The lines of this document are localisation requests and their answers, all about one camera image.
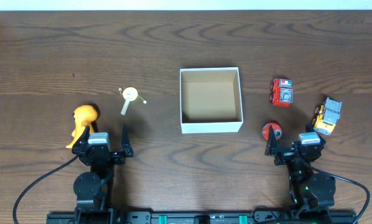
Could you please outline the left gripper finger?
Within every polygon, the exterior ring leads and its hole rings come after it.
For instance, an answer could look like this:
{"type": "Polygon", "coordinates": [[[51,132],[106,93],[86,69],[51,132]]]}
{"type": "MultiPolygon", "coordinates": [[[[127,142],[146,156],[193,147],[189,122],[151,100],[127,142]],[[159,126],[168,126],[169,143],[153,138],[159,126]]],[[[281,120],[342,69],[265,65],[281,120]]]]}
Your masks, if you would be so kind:
{"type": "Polygon", "coordinates": [[[121,147],[124,151],[129,151],[131,149],[131,143],[128,137],[128,132],[125,124],[123,125],[122,128],[121,147]]]}
{"type": "Polygon", "coordinates": [[[90,127],[89,126],[85,126],[80,138],[79,138],[79,144],[81,146],[83,145],[87,145],[88,144],[88,139],[89,139],[89,136],[90,136],[90,127]]]}

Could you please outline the yellow wooden rattle drum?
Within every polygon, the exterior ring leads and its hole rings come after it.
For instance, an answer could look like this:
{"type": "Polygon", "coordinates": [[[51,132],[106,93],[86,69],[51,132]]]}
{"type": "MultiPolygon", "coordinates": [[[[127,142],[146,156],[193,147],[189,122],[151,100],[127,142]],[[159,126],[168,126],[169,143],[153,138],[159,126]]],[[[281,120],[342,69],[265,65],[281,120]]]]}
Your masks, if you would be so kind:
{"type": "Polygon", "coordinates": [[[125,99],[125,102],[124,102],[123,107],[122,107],[121,112],[120,112],[120,114],[123,115],[123,116],[126,115],[126,113],[128,111],[128,108],[129,108],[129,105],[131,104],[132,101],[135,101],[136,99],[140,98],[145,105],[147,104],[147,100],[142,98],[139,95],[138,90],[134,87],[127,87],[125,89],[119,87],[118,90],[119,90],[121,96],[125,99]]]}

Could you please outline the red toy fire truck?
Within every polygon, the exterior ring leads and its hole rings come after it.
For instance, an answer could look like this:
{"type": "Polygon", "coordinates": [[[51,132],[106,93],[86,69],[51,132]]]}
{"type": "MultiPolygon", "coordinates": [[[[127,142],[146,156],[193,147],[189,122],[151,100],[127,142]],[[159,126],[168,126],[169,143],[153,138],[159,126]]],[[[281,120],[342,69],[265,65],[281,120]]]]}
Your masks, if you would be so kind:
{"type": "Polygon", "coordinates": [[[274,106],[289,107],[293,102],[292,81],[275,78],[271,83],[269,102],[274,106]]]}

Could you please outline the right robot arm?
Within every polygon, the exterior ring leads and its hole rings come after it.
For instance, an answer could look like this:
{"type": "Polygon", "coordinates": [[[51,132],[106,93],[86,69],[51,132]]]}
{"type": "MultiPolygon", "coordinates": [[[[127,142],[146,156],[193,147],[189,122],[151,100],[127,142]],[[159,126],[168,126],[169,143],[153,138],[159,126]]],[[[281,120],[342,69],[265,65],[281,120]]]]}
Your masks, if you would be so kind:
{"type": "Polygon", "coordinates": [[[335,204],[335,179],[327,174],[313,171],[310,163],[317,160],[326,141],[307,123],[305,132],[291,143],[291,147],[280,147],[277,131],[272,124],[266,127],[267,144],[265,155],[274,158],[276,166],[285,165],[289,174],[291,199],[295,206],[291,218],[318,218],[329,215],[328,208],[335,204]]]}

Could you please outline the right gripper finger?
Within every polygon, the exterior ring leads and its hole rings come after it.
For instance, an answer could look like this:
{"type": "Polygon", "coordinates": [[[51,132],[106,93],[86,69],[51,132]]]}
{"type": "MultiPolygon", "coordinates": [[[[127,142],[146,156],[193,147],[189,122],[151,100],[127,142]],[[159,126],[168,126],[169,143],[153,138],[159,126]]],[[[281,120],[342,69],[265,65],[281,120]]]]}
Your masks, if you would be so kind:
{"type": "Polygon", "coordinates": [[[271,149],[275,149],[275,148],[278,148],[277,131],[275,131],[272,126],[270,126],[266,149],[271,150],[271,149]]]}
{"type": "Polygon", "coordinates": [[[312,126],[311,122],[307,121],[305,123],[305,132],[306,133],[311,133],[311,134],[317,134],[316,130],[312,126]]]}

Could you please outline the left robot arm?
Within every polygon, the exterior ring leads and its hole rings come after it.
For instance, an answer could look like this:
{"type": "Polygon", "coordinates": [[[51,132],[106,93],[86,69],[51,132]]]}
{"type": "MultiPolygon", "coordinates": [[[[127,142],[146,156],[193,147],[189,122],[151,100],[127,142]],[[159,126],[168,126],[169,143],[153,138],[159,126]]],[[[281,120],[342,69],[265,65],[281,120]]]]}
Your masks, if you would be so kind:
{"type": "Polygon", "coordinates": [[[91,134],[87,127],[76,139],[72,153],[90,167],[90,171],[80,174],[73,184],[77,196],[75,223],[124,223],[121,212],[110,203],[114,166],[125,164],[126,158],[134,155],[126,126],[123,126],[118,151],[111,150],[108,133],[91,134]]]}

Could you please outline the yellow grey toy dump truck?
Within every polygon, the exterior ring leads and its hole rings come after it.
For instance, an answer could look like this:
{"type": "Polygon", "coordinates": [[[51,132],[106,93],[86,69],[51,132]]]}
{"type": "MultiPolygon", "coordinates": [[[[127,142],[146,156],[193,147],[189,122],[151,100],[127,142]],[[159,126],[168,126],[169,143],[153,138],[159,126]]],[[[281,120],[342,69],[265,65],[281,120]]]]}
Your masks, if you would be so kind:
{"type": "Polygon", "coordinates": [[[314,113],[315,118],[312,120],[312,126],[318,133],[331,135],[337,121],[340,119],[342,102],[330,99],[329,97],[318,107],[314,113]]]}

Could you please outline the orange toy ball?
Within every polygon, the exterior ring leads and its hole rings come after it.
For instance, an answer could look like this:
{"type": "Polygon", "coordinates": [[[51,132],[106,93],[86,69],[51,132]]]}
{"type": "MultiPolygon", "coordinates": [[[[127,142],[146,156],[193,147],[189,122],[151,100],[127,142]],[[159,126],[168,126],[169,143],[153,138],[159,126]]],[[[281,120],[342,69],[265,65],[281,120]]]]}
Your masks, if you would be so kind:
{"type": "Polygon", "coordinates": [[[273,129],[274,136],[276,137],[277,140],[279,140],[282,136],[282,128],[280,127],[279,124],[277,124],[275,122],[270,122],[270,123],[267,123],[263,126],[262,131],[261,131],[261,134],[263,135],[263,138],[265,140],[269,139],[270,128],[273,129]]]}

